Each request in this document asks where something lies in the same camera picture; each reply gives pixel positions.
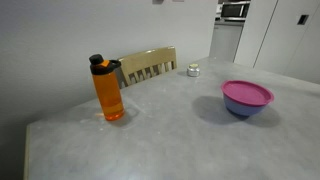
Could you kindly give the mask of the pink plastic plate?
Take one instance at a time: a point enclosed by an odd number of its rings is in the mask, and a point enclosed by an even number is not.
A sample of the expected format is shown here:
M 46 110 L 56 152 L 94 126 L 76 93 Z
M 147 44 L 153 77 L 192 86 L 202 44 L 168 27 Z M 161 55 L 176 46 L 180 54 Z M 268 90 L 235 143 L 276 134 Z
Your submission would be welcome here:
M 265 106 L 274 101 L 269 89 L 249 81 L 226 80 L 221 84 L 221 90 L 232 101 L 246 106 Z

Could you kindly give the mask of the light blue bowl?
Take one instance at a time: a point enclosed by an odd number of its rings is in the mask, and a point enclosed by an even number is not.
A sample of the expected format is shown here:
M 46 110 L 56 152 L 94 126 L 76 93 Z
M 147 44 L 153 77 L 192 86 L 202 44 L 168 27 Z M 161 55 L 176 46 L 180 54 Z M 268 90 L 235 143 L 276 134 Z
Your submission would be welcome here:
M 263 97 L 244 97 L 232 99 L 227 95 L 223 96 L 224 104 L 231 112 L 241 116 L 252 116 L 260 113 L 268 104 Z

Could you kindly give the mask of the beige wooden chair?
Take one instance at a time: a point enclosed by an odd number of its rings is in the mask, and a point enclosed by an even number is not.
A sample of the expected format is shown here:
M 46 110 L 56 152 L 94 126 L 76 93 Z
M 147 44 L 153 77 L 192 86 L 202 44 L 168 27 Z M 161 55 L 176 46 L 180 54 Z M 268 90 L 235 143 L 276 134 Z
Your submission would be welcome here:
M 120 87 L 128 87 L 177 68 L 174 46 L 146 50 L 119 58 Z

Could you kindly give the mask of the small silver candle tin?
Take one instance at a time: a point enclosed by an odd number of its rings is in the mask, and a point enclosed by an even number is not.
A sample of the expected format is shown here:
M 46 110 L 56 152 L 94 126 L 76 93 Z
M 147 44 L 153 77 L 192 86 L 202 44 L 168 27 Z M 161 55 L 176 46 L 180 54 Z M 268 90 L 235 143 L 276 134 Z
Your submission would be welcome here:
M 200 75 L 200 68 L 197 63 L 190 64 L 187 68 L 187 75 L 190 77 L 198 77 Z

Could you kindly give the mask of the orange water bottle black lid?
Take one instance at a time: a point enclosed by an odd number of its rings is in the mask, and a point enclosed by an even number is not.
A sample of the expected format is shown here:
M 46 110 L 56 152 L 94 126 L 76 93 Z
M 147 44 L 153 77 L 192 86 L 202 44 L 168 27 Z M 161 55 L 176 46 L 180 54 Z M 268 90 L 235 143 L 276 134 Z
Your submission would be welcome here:
M 115 70 L 121 67 L 119 60 L 105 60 L 100 54 L 89 58 L 94 87 L 107 121 L 115 121 L 124 115 L 120 88 Z

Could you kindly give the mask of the microwave oven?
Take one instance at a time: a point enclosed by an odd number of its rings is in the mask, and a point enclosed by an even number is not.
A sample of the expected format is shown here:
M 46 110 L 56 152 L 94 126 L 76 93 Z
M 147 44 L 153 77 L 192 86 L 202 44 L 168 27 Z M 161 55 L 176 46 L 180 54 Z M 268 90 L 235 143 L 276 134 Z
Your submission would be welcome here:
M 230 21 L 245 21 L 250 4 L 250 1 L 224 2 L 221 18 Z

